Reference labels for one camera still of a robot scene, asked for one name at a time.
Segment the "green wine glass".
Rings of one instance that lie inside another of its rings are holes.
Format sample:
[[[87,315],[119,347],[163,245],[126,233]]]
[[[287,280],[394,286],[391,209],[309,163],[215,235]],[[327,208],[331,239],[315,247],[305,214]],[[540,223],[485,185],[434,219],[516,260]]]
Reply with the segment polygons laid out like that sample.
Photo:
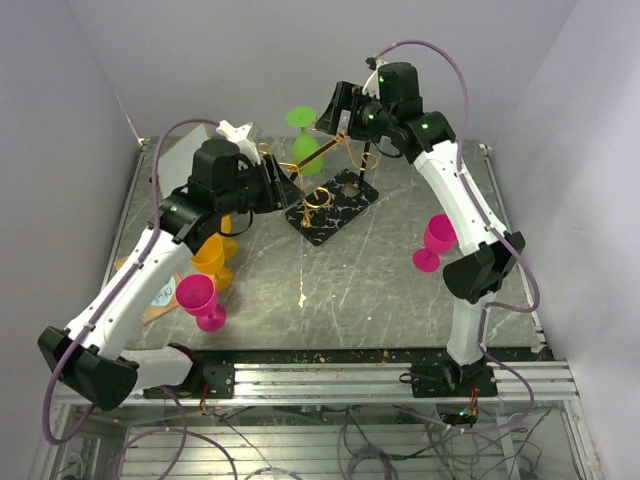
[[[295,107],[287,113],[287,123],[300,130],[299,135],[293,143],[293,162],[299,164],[309,155],[320,148],[319,142],[311,134],[316,121],[316,111],[309,106]],[[324,167],[322,156],[317,157],[301,169],[303,177],[320,173]]]

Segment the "black gold wine glass rack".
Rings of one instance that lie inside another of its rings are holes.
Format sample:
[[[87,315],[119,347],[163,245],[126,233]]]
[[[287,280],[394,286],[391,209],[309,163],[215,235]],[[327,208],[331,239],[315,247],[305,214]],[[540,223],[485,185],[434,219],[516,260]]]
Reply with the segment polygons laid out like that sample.
[[[281,163],[300,179],[306,161],[316,160],[341,143],[346,144],[355,171],[340,171],[285,209],[286,221],[313,246],[325,244],[378,200],[379,192],[365,180],[365,176],[377,168],[379,158],[371,151],[372,142],[366,141],[357,164],[348,137],[345,133],[338,133],[298,165]]]

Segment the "yellow wine glass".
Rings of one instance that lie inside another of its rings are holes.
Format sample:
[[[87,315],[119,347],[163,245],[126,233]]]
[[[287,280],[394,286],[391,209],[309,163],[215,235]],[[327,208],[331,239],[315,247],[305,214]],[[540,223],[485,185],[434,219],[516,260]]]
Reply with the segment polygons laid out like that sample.
[[[226,254],[224,243],[219,235],[209,237],[191,258],[195,270],[213,280],[217,291],[224,291],[231,286],[233,275],[225,266]]]
[[[234,257],[238,250],[237,241],[230,237],[232,230],[232,219],[230,215],[224,216],[221,220],[221,228],[219,235],[222,238],[225,259]]]

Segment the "pink wine glass front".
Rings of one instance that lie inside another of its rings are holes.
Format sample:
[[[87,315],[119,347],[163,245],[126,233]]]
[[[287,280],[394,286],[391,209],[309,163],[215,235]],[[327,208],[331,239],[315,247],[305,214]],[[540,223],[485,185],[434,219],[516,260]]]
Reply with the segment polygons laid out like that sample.
[[[175,296],[180,307],[195,318],[200,330],[215,332],[226,323],[226,310],[218,301],[216,286],[211,277],[204,274],[184,277]]]

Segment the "pink wine glass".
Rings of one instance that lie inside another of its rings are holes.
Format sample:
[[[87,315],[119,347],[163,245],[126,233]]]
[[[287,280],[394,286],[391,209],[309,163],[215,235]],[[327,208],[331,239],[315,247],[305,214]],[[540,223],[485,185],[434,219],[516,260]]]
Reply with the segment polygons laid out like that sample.
[[[216,286],[211,277],[204,274],[184,277],[175,296],[180,307],[195,318],[200,330],[215,332],[226,323],[226,310],[218,301]]]
[[[457,235],[446,214],[433,216],[424,231],[423,247],[413,254],[414,266],[425,273],[433,273],[441,263],[441,256],[457,244]]]

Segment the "pink wine glass back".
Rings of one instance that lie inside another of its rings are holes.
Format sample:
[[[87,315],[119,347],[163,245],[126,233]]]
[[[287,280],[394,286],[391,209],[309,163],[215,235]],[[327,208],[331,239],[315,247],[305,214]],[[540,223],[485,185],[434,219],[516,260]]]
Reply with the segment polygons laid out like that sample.
[[[433,273],[441,263],[441,256],[457,244],[457,235],[446,214],[433,216],[424,231],[423,247],[413,254],[414,266],[425,273]]]

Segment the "clear wine glass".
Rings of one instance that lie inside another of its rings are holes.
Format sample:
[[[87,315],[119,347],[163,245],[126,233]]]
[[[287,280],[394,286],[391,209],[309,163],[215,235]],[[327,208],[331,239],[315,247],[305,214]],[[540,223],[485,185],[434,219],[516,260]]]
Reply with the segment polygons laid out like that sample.
[[[378,142],[378,147],[381,151],[387,152],[389,154],[396,154],[398,150],[392,145],[389,137],[382,136],[380,141]]]

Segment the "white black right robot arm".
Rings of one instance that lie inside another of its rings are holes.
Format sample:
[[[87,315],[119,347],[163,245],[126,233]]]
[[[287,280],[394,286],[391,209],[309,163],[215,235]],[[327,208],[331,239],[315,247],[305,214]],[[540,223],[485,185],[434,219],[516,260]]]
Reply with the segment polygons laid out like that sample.
[[[389,138],[443,207],[462,256],[443,269],[455,300],[440,380],[448,393],[465,394],[486,364],[486,309],[523,251],[523,235],[509,232],[489,207],[446,117],[424,110],[418,73],[410,63],[380,63],[363,85],[338,82],[316,127],[359,141]]]

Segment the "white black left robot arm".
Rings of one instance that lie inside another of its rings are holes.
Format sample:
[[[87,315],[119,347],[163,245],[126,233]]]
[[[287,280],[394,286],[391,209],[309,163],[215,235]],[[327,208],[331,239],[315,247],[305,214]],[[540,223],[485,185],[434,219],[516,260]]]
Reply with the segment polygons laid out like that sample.
[[[264,214],[298,202],[303,191],[271,155],[251,160],[231,141],[205,141],[189,177],[161,201],[153,223],[100,294],[63,328],[48,327],[38,347],[54,380],[110,411],[134,390],[171,387],[192,397],[204,362],[187,347],[126,352],[135,327],[161,287],[219,232],[223,217]]]

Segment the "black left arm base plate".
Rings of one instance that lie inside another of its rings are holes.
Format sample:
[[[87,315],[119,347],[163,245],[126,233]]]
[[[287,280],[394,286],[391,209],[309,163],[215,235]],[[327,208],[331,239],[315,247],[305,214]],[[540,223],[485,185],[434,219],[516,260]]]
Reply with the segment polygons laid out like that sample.
[[[178,343],[161,349],[130,351],[126,357],[135,363],[137,379],[133,390],[146,399],[167,398],[167,387],[179,399],[200,397],[231,399],[235,369],[216,353],[196,351]]]

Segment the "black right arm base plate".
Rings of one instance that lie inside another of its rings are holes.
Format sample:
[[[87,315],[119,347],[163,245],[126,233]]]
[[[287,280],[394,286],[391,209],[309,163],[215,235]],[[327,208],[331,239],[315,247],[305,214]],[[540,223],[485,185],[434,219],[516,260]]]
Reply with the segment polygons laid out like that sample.
[[[481,358],[459,366],[445,349],[427,348],[411,351],[411,366],[398,380],[411,386],[414,398],[496,397],[498,389],[494,370]]]

